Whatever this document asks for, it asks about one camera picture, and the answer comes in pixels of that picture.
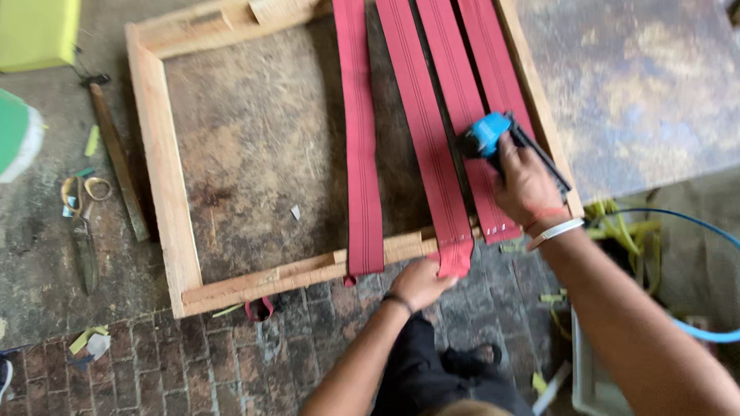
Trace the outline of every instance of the wooden frame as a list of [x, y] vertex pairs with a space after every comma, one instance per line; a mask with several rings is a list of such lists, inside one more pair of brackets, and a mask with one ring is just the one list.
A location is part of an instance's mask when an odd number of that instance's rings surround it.
[[[536, 134], [556, 165], [572, 174], [539, 82], [513, 0], [499, 0], [499, 19], [508, 36], [512, 61], [525, 100], [533, 110]], [[325, 0], [217, 0], [138, 24], [126, 25], [129, 65], [141, 137], [147, 153], [152, 197], [164, 251], [172, 313], [183, 318], [347, 275], [347, 250], [203, 285], [190, 222], [187, 193], [162, 59], [234, 44], [306, 23], [331, 12]], [[573, 215], [581, 215], [577, 192], [568, 195]], [[480, 228], [471, 221], [473, 234]], [[437, 251], [434, 228], [383, 240], [385, 264]]]

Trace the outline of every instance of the paper scrap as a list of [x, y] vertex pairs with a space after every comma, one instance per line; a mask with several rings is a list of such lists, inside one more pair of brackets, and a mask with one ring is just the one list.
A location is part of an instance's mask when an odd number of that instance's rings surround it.
[[540, 302], [549, 302], [549, 303], [563, 302], [565, 301], [565, 299], [566, 299], [565, 295], [548, 295], [548, 294], [543, 293], [539, 296]]
[[545, 409], [550, 406], [550, 403], [555, 398], [557, 391], [565, 382], [565, 379], [571, 375], [572, 371], [573, 366], [571, 363], [569, 361], [564, 361], [560, 368], [555, 372], [555, 375], [552, 377], [552, 380], [550, 380], [550, 383], [548, 383], [545, 390], [542, 391], [542, 394], [532, 405], [532, 413], [534, 413], [534, 416], [540, 416], [545, 412]]
[[77, 337], [75, 342], [73, 342], [72, 345], [70, 345], [70, 351], [73, 354], [77, 354], [78, 352], [80, 352], [82, 347], [87, 345], [87, 341], [95, 333], [98, 333], [100, 335], [108, 335], [108, 325], [96, 326], [94, 328], [91, 326], [88, 326], [87, 329], [85, 329], [85, 332], [82, 332], [82, 334], [80, 334], [80, 336]]
[[538, 396], [541, 396], [545, 392], [545, 389], [548, 388], [548, 382], [545, 381], [542, 373], [536, 372], [532, 374], [532, 387], [537, 391]]
[[90, 129], [90, 135], [87, 136], [87, 146], [85, 147], [85, 155], [90, 157], [95, 154], [98, 149], [98, 139], [100, 138], [100, 127], [98, 125], [92, 126]]
[[[77, 198], [73, 196], [67, 196], [67, 203], [70, 205], [70, 207], [75, 206], [75, 202], [77, 201]], [[72, 217], [72, 210], [67, 208], [67, 205], [64, 206], [64, 208], [61, 210], [61, 216], [62, 217]]]
[[88, 175], [92, 175], [93, 173], [95, 173], [95, 170], [92, 167], [86, 167], [85, 169], [77, 172], [75, 174], [75, 176], [80, 176], [80, 177], [84, 178], [84, 177], [86, 177]]
[[296, 221], [299, 221], [299, 220], [300, 220], [300, 210], [298, 209], [298, 205], [294, 205], [294, 206], [293, 206], [293, 207], [292, 207], [292, 208], [290, 209], [290, 212], [292, 212], [292, 213], [293, 213], [293, 216], [295, 217], [295, 220], [296, 220]]
[[87, 352], [92, 354], [95, 361], [105, 354], [110, 348], [110, 335], [100, 335], [98, 333], [92, 334], [92, 337], [87, 341]]

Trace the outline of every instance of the plastic bin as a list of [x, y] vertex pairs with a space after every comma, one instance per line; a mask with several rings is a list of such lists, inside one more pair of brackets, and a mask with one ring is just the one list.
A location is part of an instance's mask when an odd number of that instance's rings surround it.
[[622, 391], [593, 353], [575, 311], [573, 317], [573, 408], [593, 416], [634, 415]]

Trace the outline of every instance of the shoe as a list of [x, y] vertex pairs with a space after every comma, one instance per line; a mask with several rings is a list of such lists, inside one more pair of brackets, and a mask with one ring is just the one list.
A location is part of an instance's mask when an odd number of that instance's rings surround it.
[[5, 357], [0, 357], [0, 403], [5, 390], [10, 385], [10, 379], [13, 378], [13, 365]]

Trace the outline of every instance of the hand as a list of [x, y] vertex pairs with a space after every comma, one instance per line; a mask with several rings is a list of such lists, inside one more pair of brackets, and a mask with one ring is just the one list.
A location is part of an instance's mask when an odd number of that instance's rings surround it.
[[[504, 132], [499, 140], [499, 157], [506, 172], [506, 184], [499, 177], [493, 186], [494, 199], [499, 207], [522, 225], [533, 219], [537, 222], [534, 225], [538, 226], [540, 222], [559, 224], [568, 220], [570, 215], [563, 206], [555, 180], [537, 153], [528, 147], [516, 147], [508, 132]], [[541, 228], [530, 227], [527, 231]]]
[[415, 312], [426, 308], [460, 279], [457, 276], [438, 278], [439, 271], [440, 264], [429, 259], [409, 264], [393, 281], [391, 292], [408, 302]]

